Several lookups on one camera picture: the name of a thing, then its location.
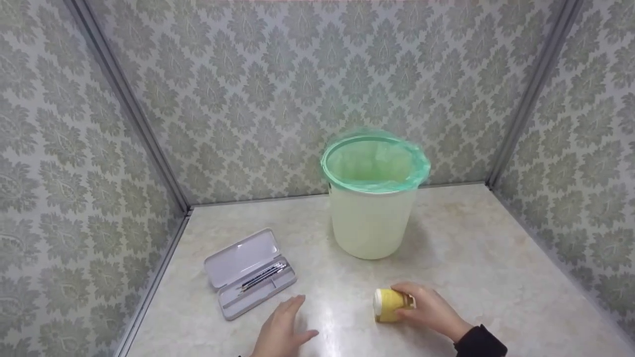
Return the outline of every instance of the green garbage bag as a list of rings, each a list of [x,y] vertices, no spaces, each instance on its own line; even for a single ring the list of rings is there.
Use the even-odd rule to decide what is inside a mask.
[[[430,174],[419,146],[383,130],[360,129],[332,140],[320,160],[331,185],[365,193],[416,189]]]

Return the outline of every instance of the metal frame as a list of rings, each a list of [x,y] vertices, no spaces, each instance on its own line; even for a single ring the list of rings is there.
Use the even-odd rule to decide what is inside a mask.
[[[161,282],[161,278],[163,278],[163,274],[165,274],[165,270],[168,268],[168,264],[172,259],[172,255],[174,255],[174,251],[177,249],[178,241],[181,240],[181,236],[183,236],[183,232],[185,231],[185,227],[187,223],[190,221],[190,217],[192,216],[193,210],[189,210],[187,215],[183,217],[181,224],[178,227],[178,231],[174,238],[168,243],[168,249],[165,251],[161,259],[159,260],[161,263],[159,265],[159,269],[154,273],[153,277],[150,279],[150,286],[143,292],[141,301],[139,302],[135,313],[132,315],[128,326],[126,327],[126,331],[123,334],[121,341],[119,342],[119,346],[117,347],[113,357],[125,357],[132,346],[133,341],[135,340],[135,336],[139,331],[139,327],[141,326],[141,322],[143,322],[145,313],[148,311],[148,307],[150,307],[150,303],[152,302],[152,298],[154,298],[154,294],[156,294],[157,289],[159,288],[159,284]]]
[[[503,206],[507,210],[507,212],[509,212],[509,214],[516,220],[516,222],[525,230],[525,232],[527,232],[529,237],[531,237],[533,242],[536,243],[536,245],[540,248],[540,250],[542,250],[542,252],[545,253],[545,255],[549,258],[551,263],[555,265],[558,268],[558,270],[560,270],[560,272],[566,277],[566,279],[577,289],[578,293],[584,296],[585,299],[587,299],[587,301],[591,303],[591,306],[593,306],[593,308],[595,308],[595,310],[600,314],[604,323],[613,330],[615,335],[618,335],[632,349],[633,355],[635,356],[635,342],[633,342],[629,338],[629,336],[626,334],[626,332],[622,328],[620,328],[617,322],[611,317],[611,314],[598,304],[598,301],[595,299],[595,296],[591,295],[590,292],[588,292],[584,287],[582,287],[582,285],[578,282],[578,279],[576,279],[573,275],[571,275],[571,272],[565,266],[565,264],[562,263],[560,259],[558,259],[558,256],[552,250],[550,250],[549,247],[545,245],[544,239],[540,239],[536,230],[529,227],[524,220],[518,217],[514,213],[514,210],[511,208],[511,206],[509,206],[505,202],[505,200],[503,199],[503,197],[500,196],[499,193],[494,191],[492,192],[492,194],[494,195],[494,197],[496,197],[500,205]]]
[[[554,27],[547,36],[545,45],[534,63],[533,74],[518,105],[511,128],[503,139],[503,144],[494,156],[494,165],[488,178],[485,180],[485,185],[490,189],[496,186],[496,183],[514,153],[516,144],[527,125],[527,121],[538,100],[538,96],[545,82],[549,79],[551,71],[558,63],[560,50],[562,50],[565,39],[571,30],[571,26],[575,22],[575,18],[582,7],[583,1],[584,0],[563,0],[562,7],[554,22]]]
[[[161,150],[157,138],[154,136],[144,111],[135,98],[132,88],[126,79],[124,72],[114,56],[104,34],[102,33],[94,12],[86,0],[63,0],[69,8],[77,25],[86,38],[86,44],[95,55],[95,59],[102,68],[104,75],[112,86],[115,95],[125,110],[130,123],[141,137],[150,159],[156,164],[159,174],[162,176],[170,196],[177,202],[181,211],[187,212],[189,204],[181,190],[174,172],[168,164],[165,154]]]

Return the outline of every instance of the trash can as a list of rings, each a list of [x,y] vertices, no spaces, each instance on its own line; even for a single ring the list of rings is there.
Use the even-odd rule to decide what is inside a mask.
[[[430,174],[421,148],[387,131],[357,130],[332,140],[320,163],[337,243],[361,259],[394,253]]]

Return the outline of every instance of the wrist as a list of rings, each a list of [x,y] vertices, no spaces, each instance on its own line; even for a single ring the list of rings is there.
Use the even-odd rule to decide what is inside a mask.
[[[460,319],[450,327],[448,333],[445,333],[445,335],[456,344],[463,338],[463,336],[465,336],[466,333],[469,332],[469,330],[472,330],[472,328],[474,328],[474,326],[470,325],[465,320]]]

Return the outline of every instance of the person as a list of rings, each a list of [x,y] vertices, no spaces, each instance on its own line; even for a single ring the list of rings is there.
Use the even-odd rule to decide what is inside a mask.
[[[487,329],[474,327],[435,290],[423,285],[404,282],[392,285],[393,290],[410,294],[415,309],[400,309],[396,314],[403,320],[422,328],[431,328],[454,342],[457,357],[503,357],[507,348]],[[262,325],[251,357],[294,357],[300,347],[318,335],[318,331],[294,332],[295,316],[304,303],[298,295],[278,305]]]

